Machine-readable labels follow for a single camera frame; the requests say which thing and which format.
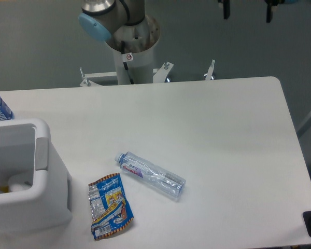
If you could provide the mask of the grey robot arm blue cap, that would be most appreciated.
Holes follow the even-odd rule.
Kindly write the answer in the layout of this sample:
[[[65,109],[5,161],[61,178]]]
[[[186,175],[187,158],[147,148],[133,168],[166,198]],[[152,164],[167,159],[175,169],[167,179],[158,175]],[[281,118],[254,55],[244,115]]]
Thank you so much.
[[[80,26],[92,38],[112,47],[146,50],[160,38],[157,21],[146,15],[145,1],[82,1]]]

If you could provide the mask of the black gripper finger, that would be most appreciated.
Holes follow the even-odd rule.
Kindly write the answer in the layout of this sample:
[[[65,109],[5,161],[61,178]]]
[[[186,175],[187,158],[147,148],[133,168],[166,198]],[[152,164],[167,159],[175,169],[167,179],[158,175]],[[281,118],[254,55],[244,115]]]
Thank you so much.
[[[278,0],[264,0],[266,3],[266,22],[270,23],[273,18],[273,8],[278,5]]]
[[[218,6],[223,11],[223,19],[227,20],[231,14],[230,0],[217,0],[217,2],[218,2]]]

